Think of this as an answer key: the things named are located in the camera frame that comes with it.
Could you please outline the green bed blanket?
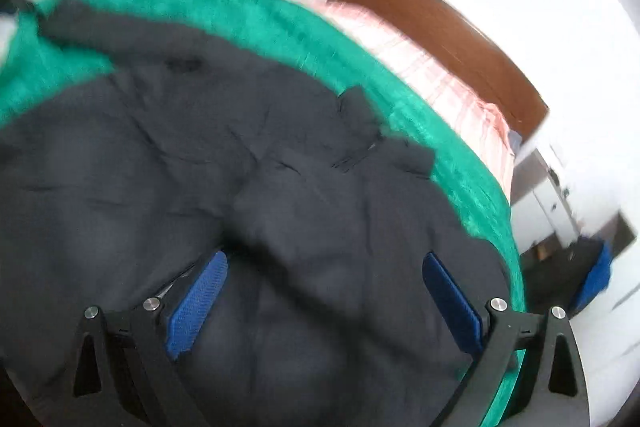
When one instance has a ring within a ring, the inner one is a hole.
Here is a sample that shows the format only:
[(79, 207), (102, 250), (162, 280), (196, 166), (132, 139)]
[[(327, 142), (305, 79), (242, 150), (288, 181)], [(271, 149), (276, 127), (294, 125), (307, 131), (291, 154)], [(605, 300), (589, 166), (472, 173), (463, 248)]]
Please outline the green bed blanket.
[[(9, 63), (1, 75), (1, 132), (64, 90), (115, 72), (117, 65), (108, 54), (43, 37), (40, 23), (61, 1), (47, 1), (18, 24)], [(509, 207), (497, 182), (434, 109), (325, 20), (285, 0), (78, 1), (100, 11), (196, 28), (303, 72), (335, 94), (362, 90), (384, 135), (434, 153), (432, 181), (447, 197), (465, 232), (496, 248), (509, 277), (508, 298), (521, 298)], [(37, 417), (49, 426), (60, 425), (63, 373), (74, 351), (74, 339), (75, 334), (58, 377), (36, 395), (27, 392), (8, 366)]]

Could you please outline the white bedside cabinet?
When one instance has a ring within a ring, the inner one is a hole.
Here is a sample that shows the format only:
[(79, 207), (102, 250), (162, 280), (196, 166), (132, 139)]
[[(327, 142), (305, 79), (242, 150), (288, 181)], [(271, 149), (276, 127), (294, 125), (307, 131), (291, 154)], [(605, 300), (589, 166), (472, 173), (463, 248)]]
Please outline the white bedside cabinet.
[(514, 168), (511, 227), (521, 255), (549, 237), (566, 247), (580, 234), (559, 177), (538, 150), (530, 152)]

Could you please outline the brown wooden headboard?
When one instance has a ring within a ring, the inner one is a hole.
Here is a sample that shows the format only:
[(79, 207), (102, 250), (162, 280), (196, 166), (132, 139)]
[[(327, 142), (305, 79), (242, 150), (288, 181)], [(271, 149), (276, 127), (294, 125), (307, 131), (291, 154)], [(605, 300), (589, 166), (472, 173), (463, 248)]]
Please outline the brown wooden headboard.
[(548, 105), (524, 72), (483, 31), (444, 0), (331, 0), (361, 6), (390, 23), (486, 102), (528, 141)]

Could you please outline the black and blue clothes pile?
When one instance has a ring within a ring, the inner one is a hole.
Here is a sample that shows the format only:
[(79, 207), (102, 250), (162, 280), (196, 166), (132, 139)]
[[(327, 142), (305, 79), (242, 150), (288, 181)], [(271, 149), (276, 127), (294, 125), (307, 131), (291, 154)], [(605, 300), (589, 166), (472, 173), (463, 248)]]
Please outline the black and blue clothes pile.
[(521, 259), (526, 309), (530, 313), (543, 314), (560, 307), (571, 319), (611, 280), (611, 248), (597, 237), (580, 236), (544, 259), (527, 255)]

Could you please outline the black puffer jacket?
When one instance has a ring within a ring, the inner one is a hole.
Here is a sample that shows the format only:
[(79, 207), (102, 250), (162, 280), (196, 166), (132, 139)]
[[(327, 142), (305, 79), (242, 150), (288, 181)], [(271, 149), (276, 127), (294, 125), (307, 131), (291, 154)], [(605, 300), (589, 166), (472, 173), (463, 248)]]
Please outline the black puffer jacket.
[(180, 375), (221, 426), (425, 426), (468, 358), (428, 293), (434, 254), (508, 298), (434, 153), (335, 94), (193, 27), (62, 0), (43, 37), (113, 57), (1, 132), (1, 354), (53, 383), (80, 314), (122, 311), (223, 251), (228, 277)]

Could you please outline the pink striped bed sheet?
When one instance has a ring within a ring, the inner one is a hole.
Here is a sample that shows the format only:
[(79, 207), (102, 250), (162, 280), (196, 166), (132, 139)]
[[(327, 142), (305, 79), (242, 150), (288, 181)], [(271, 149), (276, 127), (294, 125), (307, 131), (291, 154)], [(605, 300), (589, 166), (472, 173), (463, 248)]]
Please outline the pink striped bed sheet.
[(395, 26), (354, 4), (308, 1), (309, 9), (343, 31), (416, 92), (460, 136), (511, 196), (515, 154), (510, 127), (494, 103)]

